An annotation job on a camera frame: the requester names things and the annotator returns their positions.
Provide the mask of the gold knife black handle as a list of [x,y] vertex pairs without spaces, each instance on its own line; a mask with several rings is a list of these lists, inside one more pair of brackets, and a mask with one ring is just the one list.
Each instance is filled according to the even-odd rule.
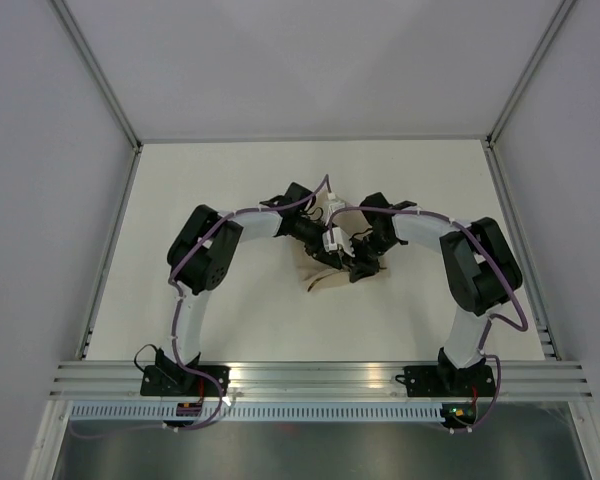
[[325,289],[337,288],[343,285],[346,275],[339,270],[324,270],[307,280],[306,291],[317,292]]

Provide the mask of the beige cloth napkin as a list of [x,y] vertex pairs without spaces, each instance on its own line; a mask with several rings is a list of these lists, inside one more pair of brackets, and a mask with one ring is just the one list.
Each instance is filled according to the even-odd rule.
[[328,219],[349,205],[334,193],[323,193],[301,211],[293,227],[293,261],[303,288],[309,293],[345,287],[384,275],[384,255],[372,249],[372,228],[359,211],[344,212],[333,221],[336,248],[327,250]]

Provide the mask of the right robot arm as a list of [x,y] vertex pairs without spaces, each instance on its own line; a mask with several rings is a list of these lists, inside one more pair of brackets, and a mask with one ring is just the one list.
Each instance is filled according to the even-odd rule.
[[395,378],[410,398],[491,397],[496,379],[484,345],[498,307],[522,286],[520,267],[499,224],[483,217],[461,224],[425,214],[409,201],[389,203],[380,192],[360,204],[369,233],[352,241],[344,259],[356,282],[379,273],[381,258],[396,245],[415,243],[442,257],[446,281],[457,308],[437,363],[406,366]]

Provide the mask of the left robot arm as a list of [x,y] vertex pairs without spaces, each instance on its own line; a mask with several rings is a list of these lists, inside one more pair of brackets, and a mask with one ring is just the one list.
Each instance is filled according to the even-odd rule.
[[210,295],[225,280],[240,243],[262,238],[289,237],[302,244],[312,260],[356,282],[376,264],[357,238],[314,219],[318,196],[328,192],[323,179],[315,190],[293,182],[287,190],[256,207],[222,214],[206,204],[197,206],[167,253],[168,283],[176,290],[169,337],[154,346],[154,360],[142,368],[144,397],[208,397],[225,395],[229,369],[201,362],[200,336]]

